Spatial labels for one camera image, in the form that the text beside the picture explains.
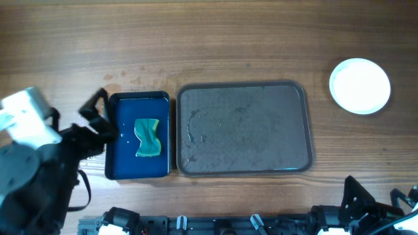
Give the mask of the green yellow sponge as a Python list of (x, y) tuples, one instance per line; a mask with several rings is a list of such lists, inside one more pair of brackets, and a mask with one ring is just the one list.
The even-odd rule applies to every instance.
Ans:
[(137, 157), (156, 157), (160, 155), (162, 145), (157, 137), (158, 119), (136, 119), (135, 135), (140, 140)]

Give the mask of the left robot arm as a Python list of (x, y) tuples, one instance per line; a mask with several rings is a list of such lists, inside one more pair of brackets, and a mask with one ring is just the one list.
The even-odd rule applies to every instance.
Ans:
[(108, 93), (99, 89), (80, 109), (87, 127), (59, 129), (59, 112), (39, 89), (29, 87), (1, 101), (1, 129), (12, 143), (1, 147), (1, 233), (59, 234), (72, 190), (89, 185), (80, 161), (100, 155), (119, 135), (108, 111)]

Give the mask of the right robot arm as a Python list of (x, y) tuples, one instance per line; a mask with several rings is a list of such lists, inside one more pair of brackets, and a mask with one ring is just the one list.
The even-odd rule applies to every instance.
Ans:
[(417, 234), (417, 186), (413, 186), (408, 194), (393, 189), (390, 199), (390, 204), (377, 202), (353, 176), (348, 176), (341, 205), (312, 207), (307, 233)]

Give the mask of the white plate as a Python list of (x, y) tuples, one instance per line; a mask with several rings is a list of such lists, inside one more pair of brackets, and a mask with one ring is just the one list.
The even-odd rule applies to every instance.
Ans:
[(331, 72), (329, 91), (344, 110), (369, 115), (388, 103), (391, 82), (378, 64), (368, 59), (352, 58), (339, 63)]

